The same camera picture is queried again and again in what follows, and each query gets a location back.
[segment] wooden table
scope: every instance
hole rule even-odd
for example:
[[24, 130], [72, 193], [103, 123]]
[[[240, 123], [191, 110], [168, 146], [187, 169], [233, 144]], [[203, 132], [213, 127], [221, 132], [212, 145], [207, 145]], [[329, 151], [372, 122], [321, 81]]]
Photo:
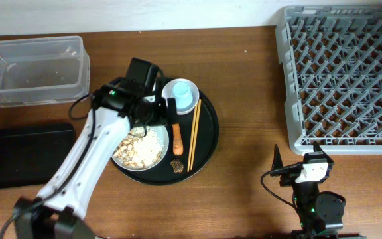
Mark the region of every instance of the wooden table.
[[[80, 33], [91, 58], [91, 90], [126, 73], [136, 56], [168, 76], [187, 78], [211, 99], [220, 124], [218, 148], [191, 179], [163, 187], [132, 181], [109, 162], [92, 195], [86, 222], [110, 238], [233, 238], [300, 228], [291, 207], [260, 185], [278, 144], [284, 164], [301, 161], [288, 147], [285, 83], [273, 27]], [[0, 37], [0, 40], [37, 36]], [[0, 109], [0, 129], [70, 122], [69, 104]], [[82, 106], [85, 113], [88, 106]], [[71, 122], [77, 134], [83, 121]], [[382, 156], [333, 156], [321, 191], [347, 199], [341, 233], [382, 237]], [[268, 187], [286, 199], [279, 178]], [[0, 189], [0, 228], [21, 196], [42, 185]], [[10, 227], [7, 238], [14, 238]]]

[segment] wooden chopsticks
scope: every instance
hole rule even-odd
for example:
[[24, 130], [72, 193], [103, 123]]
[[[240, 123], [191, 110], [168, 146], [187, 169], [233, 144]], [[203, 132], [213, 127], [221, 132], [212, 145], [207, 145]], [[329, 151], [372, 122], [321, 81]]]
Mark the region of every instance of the wooden chopsticks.
[[198, 100], [198, 104], [194, 109], [194, 116], [192, 118], [192, 128], [191, 128], [191, 140], [190, 140], [190, 151], [188, 153], [188, 167], [187, 172], [192, 170], [194, 165], [194, 154], [196, 152], [197, 143], [197, 132], [198, 132], [198, 122], [200, 121], [200, 108], [202, 106], [202, 101]]

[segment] white wall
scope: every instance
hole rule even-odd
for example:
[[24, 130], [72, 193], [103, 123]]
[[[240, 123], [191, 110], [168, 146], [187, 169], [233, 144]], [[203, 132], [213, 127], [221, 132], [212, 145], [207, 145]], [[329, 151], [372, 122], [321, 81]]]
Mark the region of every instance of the white wall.
[[382, 0], [0, 0], [0, 35], [276, 25], [287, 5]]

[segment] blue cup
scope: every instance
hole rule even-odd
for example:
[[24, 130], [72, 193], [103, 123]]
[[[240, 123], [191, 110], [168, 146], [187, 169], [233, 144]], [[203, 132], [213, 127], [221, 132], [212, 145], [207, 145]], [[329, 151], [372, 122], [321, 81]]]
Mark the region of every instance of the blue cup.
[[192, 102], [190, 86], [185, 82], [178, 82], [172, 88], [172, 95], [176, 100], [176, 109], [181, 110]]

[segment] gray dish rack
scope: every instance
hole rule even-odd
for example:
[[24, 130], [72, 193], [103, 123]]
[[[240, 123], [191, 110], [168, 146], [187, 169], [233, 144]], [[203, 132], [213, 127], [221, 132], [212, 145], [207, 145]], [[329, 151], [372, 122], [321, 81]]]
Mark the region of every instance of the gray dish rack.
[[382, 7], [286, 7], [275, 34], [290, 148], [382, 154]]

